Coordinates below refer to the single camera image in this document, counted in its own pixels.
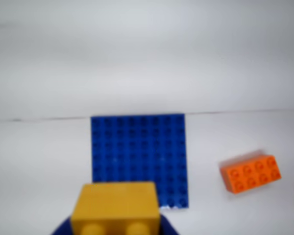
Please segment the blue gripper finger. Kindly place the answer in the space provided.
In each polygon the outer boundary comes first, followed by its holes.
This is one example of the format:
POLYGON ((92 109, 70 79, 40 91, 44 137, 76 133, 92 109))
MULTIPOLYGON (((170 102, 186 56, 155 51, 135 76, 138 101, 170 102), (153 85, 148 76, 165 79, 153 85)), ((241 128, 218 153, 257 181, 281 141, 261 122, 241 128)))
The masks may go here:
POLYGON ((51 235, 73 235, 71 226, 71 217, 66 218, 52 233, 51 235))
POLYGON ((162 214, 160 215, 159 235, 179 235, 169 220, 162 214))

